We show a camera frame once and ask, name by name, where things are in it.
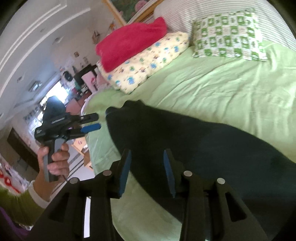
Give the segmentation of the left forearm green sleeve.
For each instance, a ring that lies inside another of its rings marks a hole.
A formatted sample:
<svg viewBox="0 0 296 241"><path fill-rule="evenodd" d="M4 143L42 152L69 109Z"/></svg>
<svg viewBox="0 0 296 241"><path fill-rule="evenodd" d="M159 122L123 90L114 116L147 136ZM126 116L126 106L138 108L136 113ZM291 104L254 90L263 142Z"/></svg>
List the left forearm green sleeve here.
<svg viewBox="0 0 296 241"><path fill-rule="evenodd" d="M28 189L19 195L13 195L8 189L1 187L1 208L13 222L33 226L51 202L55 186L55 183L45 182L38 175Z"/></svg>

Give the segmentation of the person's left hand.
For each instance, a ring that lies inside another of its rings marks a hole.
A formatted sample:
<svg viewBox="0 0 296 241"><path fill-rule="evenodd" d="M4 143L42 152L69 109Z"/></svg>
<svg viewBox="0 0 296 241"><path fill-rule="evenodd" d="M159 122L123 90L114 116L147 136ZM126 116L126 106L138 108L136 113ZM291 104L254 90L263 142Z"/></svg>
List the person's left hand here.
<svg viewBox="0 0 296 241"><path fill-rule="evenodd" d="M45 146L41 146L38 150L38 163L39 163L39 175L44 176L44 161L43 158L47 156L49 152L49 148ZM63 143L60 149L55 152L52 156L52 163L47 165L48 171L55 176L61 177L63 180L69 175L69 164L68 159L70 157L69 154L69 146L66 143Z"/></svg>

